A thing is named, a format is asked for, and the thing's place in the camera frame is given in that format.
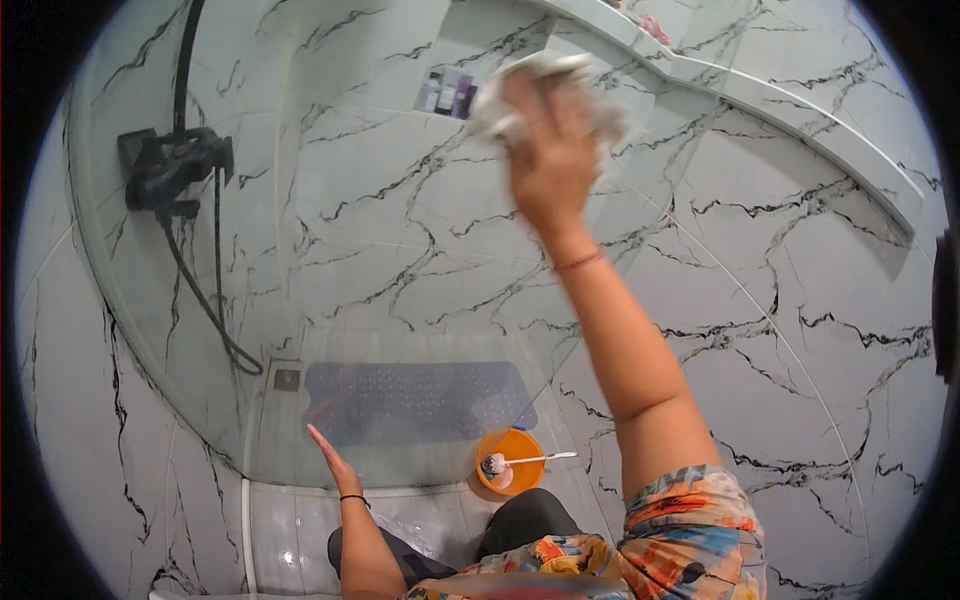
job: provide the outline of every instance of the blue bath mat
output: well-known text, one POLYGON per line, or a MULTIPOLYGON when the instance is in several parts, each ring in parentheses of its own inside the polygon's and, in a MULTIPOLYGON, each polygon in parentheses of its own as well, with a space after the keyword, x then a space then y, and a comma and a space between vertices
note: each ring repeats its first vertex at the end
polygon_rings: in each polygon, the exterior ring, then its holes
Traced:
POLYGON ((303 385, 312 423, 334 446, 479 440, 537 424, 512 363, 314 363, 303 385))

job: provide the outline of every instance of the white brush handle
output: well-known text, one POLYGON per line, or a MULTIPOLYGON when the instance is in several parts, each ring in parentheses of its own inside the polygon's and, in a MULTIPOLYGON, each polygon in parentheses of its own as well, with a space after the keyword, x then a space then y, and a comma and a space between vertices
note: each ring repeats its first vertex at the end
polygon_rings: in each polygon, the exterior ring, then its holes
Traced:
POLYGON ((533 458, 518 458, 513 461, 507 461, 504 465, 515 465, 517 463, 534 463, 536 461, 549 461, 555 458, 569 458, 571 456, 576 456, 576 452, 554 452, 553 454, 547 454, 546 456, 535 456, 533 458))

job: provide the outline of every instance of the person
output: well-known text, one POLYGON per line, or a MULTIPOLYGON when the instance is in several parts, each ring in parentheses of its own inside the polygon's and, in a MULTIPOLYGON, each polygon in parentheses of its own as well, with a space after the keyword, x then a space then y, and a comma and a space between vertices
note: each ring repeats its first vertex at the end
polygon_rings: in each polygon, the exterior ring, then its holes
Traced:
MULTIPOLYGON (((613 547, 581 532, 549 492, 521 493, 493 514, 477 564, 461 572, 613 577, 633 591, 623 598, 764 598, 763 531, 753 508, 723 469, 679 362, 581 218, 596 179, 584 94, 563 79, 535 80, 526 69, 505 86, 529 129, 526 141, 507 151, 510 189, 580 321, 613 417, 627 514, 624 539, 613 547)), ((422 580, 456 571, 379 529, 353 468, 316 429, 310 435, 342 496, 343 526, 328 549, 344 598, 439 598, 422 580)))

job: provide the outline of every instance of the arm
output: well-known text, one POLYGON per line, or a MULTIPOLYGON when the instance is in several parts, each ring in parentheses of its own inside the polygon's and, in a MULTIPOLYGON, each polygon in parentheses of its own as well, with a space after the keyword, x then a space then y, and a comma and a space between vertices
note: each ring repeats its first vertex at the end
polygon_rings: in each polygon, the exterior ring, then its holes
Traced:
MULTIPOLYGON (((353 467, 340 458, 313 425, 307 425, 307 429, 324 454, 340 495, 363 495, 363 487, 353 467)), ((400 566, 364 501, 360 498, 341 500, 340 517, 344 524, 340 561, 344 600, 387 600, 405 594, 407 586, 400 566)))
MULTIPOLYGON (((555 265, 594 255, 580 215, 596 177, 585 99, 561 80, 540 93, 522 69, 506 85, 530 129, 528 141, 510 151, 517 207, 555 265)), ((680 364, 610 262, 591 260, 560 276, 613 416, 624 499, 675 468, 721 465, 680 364)))

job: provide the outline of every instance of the sleeve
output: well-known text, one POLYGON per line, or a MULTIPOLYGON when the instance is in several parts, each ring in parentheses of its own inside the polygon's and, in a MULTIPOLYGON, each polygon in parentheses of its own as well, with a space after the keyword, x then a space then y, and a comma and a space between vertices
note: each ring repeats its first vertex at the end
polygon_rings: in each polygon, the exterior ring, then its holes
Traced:
POLYGON ((632 566, 626 579, 640 598, 766 597, 763 530, 724 468, 680 468, 640 491, 617 549, 632 566))

